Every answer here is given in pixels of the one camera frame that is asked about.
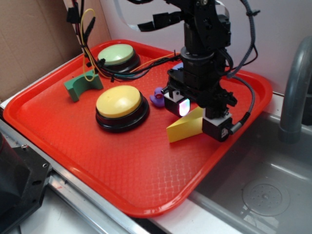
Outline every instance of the yellow button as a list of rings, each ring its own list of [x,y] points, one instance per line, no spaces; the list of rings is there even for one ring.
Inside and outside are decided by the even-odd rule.
[[[141,103],[137,88],[121,85],[106,90],[97,99],[97,110],[107,118],[119,118],[132,113]]]

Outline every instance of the gray faucet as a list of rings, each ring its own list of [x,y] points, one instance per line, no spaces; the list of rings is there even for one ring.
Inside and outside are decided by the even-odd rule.
[[[312,93],[311,78],[312,36],[309,36],[300,43],[292,62],[279,124],[278,137],[282,142],[287,144],[298,142],[303,116],[307,116],[304,118],[306,121],[312,119],[308,113],[312,103],[306,101],[307,93]]]

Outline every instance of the green button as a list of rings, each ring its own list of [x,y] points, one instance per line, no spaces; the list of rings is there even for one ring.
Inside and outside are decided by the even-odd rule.
[[[117,65],[129,60],[134,54],[133,47],[127,44],[111,45],[102,50],[97,58],[105,59],[105,66]]]

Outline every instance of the green foam block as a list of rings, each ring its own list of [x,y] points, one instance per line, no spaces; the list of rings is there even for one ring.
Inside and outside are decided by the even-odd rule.
[[[92,79],[93,71],[89,71],[85,75],[88,79]],[[87,81],[84,74],[82,74],[65,82],[64,85],[69,93],[69,96],[74,102],[79,101],[80,95],[89,89],[103,89],[103,84],[97,74],[95,75],[93,81]]]

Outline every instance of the sink drain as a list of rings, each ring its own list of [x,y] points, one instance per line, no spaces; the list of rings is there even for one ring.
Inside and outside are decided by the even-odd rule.
[[[243,200],[250,210],[263,216],[279,215],[290,203],[287,189],[268,178],[248,183],[243,190]]]

